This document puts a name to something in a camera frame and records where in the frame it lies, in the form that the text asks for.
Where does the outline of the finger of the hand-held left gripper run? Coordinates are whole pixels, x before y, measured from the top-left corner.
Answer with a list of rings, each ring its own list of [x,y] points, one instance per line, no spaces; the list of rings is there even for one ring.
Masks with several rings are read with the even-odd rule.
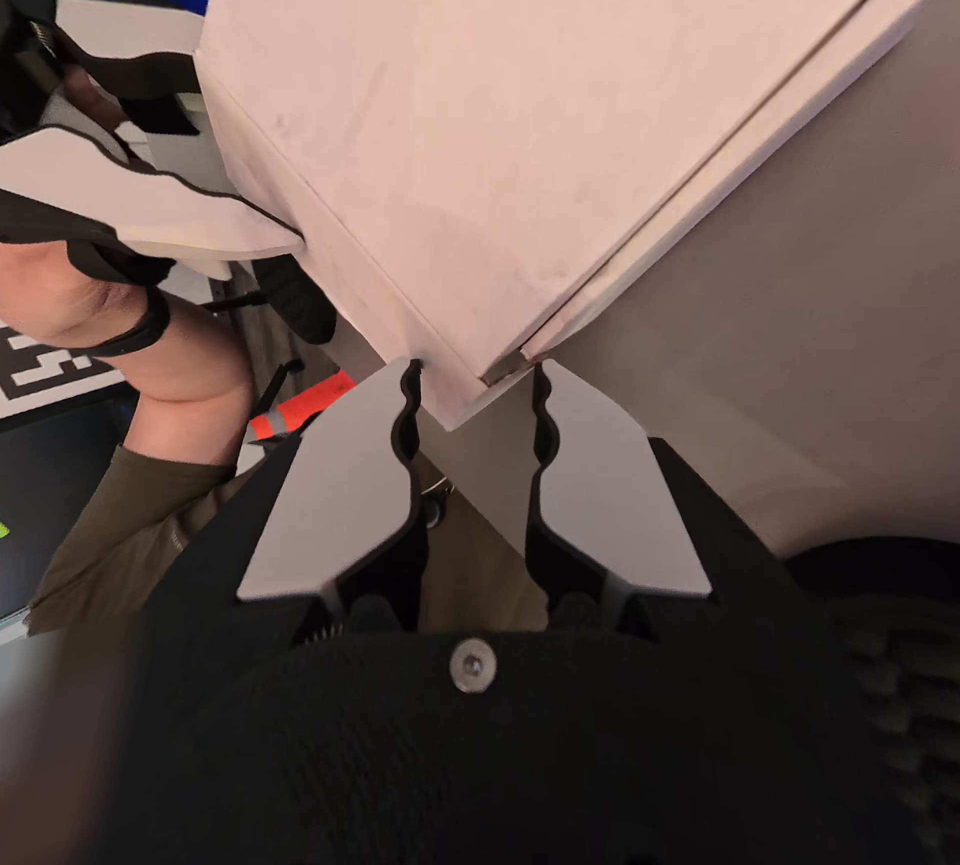
[[[246,199],[166,172],[132,168],[68,127],[18,136],[1,148],[2,243],[84,240],[172,259],[227,281],[231,262],[293,256],[292,227]]]
[[[174,7],[107,0],[56,0],[56,37],[119,99],[198,94],[194,54],[205,20]]]

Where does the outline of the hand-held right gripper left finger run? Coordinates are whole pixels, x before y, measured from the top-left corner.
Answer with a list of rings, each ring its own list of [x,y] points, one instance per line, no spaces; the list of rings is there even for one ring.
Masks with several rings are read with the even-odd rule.
[[[379,595],[419,621],[428,557],[414,458],[422,363],[399,358],[300,430],[236,596],[310,596],[331,619]]]

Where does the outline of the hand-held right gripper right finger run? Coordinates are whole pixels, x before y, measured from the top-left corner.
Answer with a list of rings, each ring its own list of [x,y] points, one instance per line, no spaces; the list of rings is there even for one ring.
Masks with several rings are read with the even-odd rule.
[[[532,409],[525,565],[548,614],[584,595],[616,626],[636,595],[710,597],[646,430],[553,359],[535,367]]]

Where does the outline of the white cardboard box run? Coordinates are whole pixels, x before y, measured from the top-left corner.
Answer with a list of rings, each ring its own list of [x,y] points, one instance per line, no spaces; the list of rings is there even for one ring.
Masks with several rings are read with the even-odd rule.
[[[209,0],[227,174],[446,430],[581,331],[924,0]]]

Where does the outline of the person's left forearm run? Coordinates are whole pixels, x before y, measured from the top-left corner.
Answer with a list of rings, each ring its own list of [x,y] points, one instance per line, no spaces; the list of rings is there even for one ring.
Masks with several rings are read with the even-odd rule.
[[[259,469],[237,473],[256,383],[245,348],[222,323],[186,307],[158,343],[112,364],[138,403],[30,602],[30,637],[141,609]]]

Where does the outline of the person's left hand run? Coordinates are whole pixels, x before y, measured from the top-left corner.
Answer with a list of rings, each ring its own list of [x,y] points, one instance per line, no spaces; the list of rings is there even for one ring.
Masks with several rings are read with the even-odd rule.
[[[66,243],[1,246],[1,320],[35,342],[87,349],[133,330],[148,311],[138,286],[91,278]]]

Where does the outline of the person's olive clothing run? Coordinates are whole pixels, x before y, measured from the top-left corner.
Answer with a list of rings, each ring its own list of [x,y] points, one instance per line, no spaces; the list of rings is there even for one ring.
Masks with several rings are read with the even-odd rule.
[[[420,620],[424,634],[542,632],[546,594],[521,554],[454,490],[441,523],[428,532]]]

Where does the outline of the white printed marker sheet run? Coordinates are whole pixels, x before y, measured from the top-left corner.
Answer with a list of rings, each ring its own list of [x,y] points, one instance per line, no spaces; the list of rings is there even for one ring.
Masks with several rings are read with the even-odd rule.
[[[1,323],[1,419],[120,384],[123,374],[89,356],[39,343]]]

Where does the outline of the black wrist rest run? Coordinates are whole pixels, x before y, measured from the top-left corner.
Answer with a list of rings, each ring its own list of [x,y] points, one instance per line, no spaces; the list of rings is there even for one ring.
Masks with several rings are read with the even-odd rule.
[[[926,859],[959,862],[959,544],[867,536],[785,561],[827,614]]]

